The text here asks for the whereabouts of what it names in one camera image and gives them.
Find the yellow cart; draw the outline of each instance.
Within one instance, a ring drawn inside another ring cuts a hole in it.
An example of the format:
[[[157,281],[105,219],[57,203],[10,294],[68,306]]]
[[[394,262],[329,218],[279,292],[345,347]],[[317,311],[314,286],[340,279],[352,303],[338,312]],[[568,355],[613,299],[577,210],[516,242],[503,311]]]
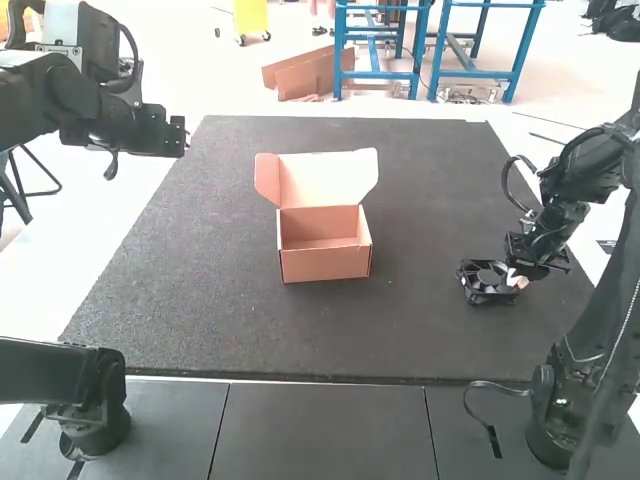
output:
[[[260,33],[265,42],[271,40],[267,0],[233,0],[236,41],[244,47],[247,34]]]

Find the cable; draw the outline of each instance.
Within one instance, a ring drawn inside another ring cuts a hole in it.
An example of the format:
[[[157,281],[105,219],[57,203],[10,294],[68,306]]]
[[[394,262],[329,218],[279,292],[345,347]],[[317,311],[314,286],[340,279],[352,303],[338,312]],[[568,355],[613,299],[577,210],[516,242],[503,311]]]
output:
[[[540,135],[539,133],[529,132],[529,135],[539,138],[540,140],[546,140],[547,142],[555,143],[556,145],[562,145],[563,147],[566,145],[566,143],[561,142],[560,140],[556,140],[551,137],[545,137],[544,135]]]
[[[462,405],[464,407],[464,411],[473,418],[476,422],[484,427],[487,432],[490,432],[491,425],[485,422],[482,418],[480,418],[469,406],[467,402],[467,395],[469,392],[475,388],[487,388],[489,390],[493,390],[498,393],[503,393],[505,395],[509,395],[510,397],[529,397],[531,396],[531,389],[526,390],[518,390],[515,388],[505,387],[504,385],[500,385],[495,382],[488,382],[486,380],[476,380],[467,385],[464,389],[464,393],[462,394]]]
[[[587,130],[586,128],[578,127],[577,125],[571,125],[570,123],[562,123],[556,120],[549,120],[548,118],[536,117],[535,115],[529,115],[527,113],[513,112],[513,114],[520,115],[521,117],[535,118],[536,120],[542,120],[543,122],[555,123],[556,125],[564,125],[565,127],[576,128],[578,130]]]
[[[513,196],[513,193],[511,193],[511,190],[509,189],[509,171],[511,170],[511,167],[513,167],[513,164],[518,160],[523,162],[533,174],[537,172],[537,169],[533,162],[531,162],[531,160],[529,160],[524,155],[516,155],[515,157],[509,158],[509,160],[507,160],[507,162],[504,164],[504,167],[502,167],[502,174],[500,175],[500,185],[502,186],[502,192],[504,193],[504,196],[507,197],[507,200],[509,200],[518,210],[523,211],[527,214],[527,216],[535,215],[535,212],[520,200],[515,198]]]
[[[210,5],[210,7],[213,8],[214,10],[218,10],[219,12],[227,13],[227,14],[233,16],[233,12],[230,12],[229,10],[225,10],[224,8],[216,7],[214,5]]]
[[[138,53],[138,45],[136,44],[136,41],[133,38],[133,35],[131,34],[131,31],[127,28],[126,25],[123,25],[121,23],[118,23],[118,28],[120,29],[120,32],[127,39],[127,42],[129,42],[129,46],[131,47],[131,51],[133,52],[133,70],[125,78],[112,80],[111,82],[107,82],[103,85],[103,87],[105,87],[111,93],[115,93],[115,94],[124,93],[127,90],[129,90],[133,86],[136,78],[138,78],[138,72],[140,70],[140,57]]]
[[[440,95],[438,92],[434,92],[429,85],[427,85],[424,80],[422,80],[422,74],[421,74],[421,70],[422,70],[422,62],[418,63],[418,60],[416,59],[416,57],[413,56],[413,52],[411,50],[409,50],[407,47],[402,47],[402,50],[404,50],[405,52],[407,52],[409,54],[409,56],[413,59],[413,71],[414,73],[418,74],[418,78],[420,79],[420,83],[424,86],[424,88],[426,88],[429,92],[431,93],[435,93],[436,97],[438,97],[440,100],[442,100],[444,103],[448,103],[449,99],[443,97],[442,95]]]

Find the yellow container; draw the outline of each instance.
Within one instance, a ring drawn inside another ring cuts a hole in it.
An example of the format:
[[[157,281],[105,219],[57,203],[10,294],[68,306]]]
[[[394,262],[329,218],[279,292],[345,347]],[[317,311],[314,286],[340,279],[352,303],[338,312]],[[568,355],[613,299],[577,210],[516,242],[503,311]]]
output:
[[[267,0],[233,0],[233,19],[238,35],[267,31]]]

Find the cardboard box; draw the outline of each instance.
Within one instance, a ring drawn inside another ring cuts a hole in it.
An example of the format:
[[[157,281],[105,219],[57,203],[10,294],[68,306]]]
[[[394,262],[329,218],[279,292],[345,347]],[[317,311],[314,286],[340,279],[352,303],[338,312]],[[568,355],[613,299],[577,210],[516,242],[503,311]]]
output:
[[[276,210],[284,283],[368,277],[373,242],[360,202],[378,152],[256,155],[255,188]]]
[[[310,94],[326,95],[333,92],[334,46],[288,58],[262,67],[264,86],[278,90],[278,100],[287,101]],[[342,50],[342,70],[353,70],[356,65],[354,47]]]

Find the black fan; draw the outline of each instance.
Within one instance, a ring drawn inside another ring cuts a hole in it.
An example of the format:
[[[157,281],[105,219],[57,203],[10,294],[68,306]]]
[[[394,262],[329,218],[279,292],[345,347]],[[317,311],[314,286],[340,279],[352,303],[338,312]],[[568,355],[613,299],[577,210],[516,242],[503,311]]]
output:
[[[497,260],[463,260],[456,271],[470,305],[513,305],[520,290],[507,285],[508,275],[507,265]]]

